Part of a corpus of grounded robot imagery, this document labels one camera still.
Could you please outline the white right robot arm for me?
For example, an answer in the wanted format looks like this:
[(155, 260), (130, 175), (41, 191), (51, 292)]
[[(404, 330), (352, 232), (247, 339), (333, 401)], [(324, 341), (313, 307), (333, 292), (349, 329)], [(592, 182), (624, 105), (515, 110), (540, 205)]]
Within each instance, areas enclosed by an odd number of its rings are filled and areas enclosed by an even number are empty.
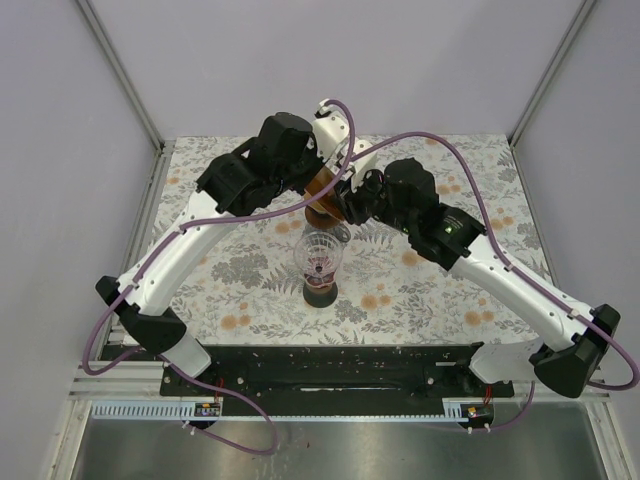
[(373, 170), (357, 189), (339, 182), (336, 203), (352, 224), (376, 220), (406, 234), (420, 257), (480, 286), (536, 332), (532, 344), (509, 344), (495, 353), (479, 348), (454, 373), (462, 393), (475, 396), (490, 383), (535, 379), (577, 398), (590, 385), (619, 312), (570, 298), (508, 256), (478, 220), (439, 200), (430, 173), (395, 179)]

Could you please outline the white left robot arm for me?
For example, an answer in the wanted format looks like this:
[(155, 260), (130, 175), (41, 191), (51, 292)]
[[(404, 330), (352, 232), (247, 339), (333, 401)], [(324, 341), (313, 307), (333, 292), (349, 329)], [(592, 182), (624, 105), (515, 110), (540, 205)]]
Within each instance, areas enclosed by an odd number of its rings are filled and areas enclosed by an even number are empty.
[(211, 357), (171, 310), (171, 300), (216, 243), (240, 223), (271, 217), (267, 206), (287, 190), (303, 193), (322, 166), (308, 147), (271, 153), (245, 143), (215, 158), (151, 250), (119, 277), (97, 282), (107, 305), (102, 318), (116, 315), (140, 347), (183, 372), (182, 383), (192, 393), (212, 391), (217, 372)]

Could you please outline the round wooden dripper holder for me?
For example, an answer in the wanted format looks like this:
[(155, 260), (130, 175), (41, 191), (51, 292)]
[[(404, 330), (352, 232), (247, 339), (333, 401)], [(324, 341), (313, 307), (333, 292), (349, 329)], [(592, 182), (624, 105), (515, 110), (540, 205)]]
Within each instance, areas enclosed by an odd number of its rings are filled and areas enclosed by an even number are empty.
[(336, 218), (326, 212), (318, 212), (311, 207), (306, 207), (304, 214), (307, 223), (318, 230), (328, 231), (344, 223), (343, 219)]

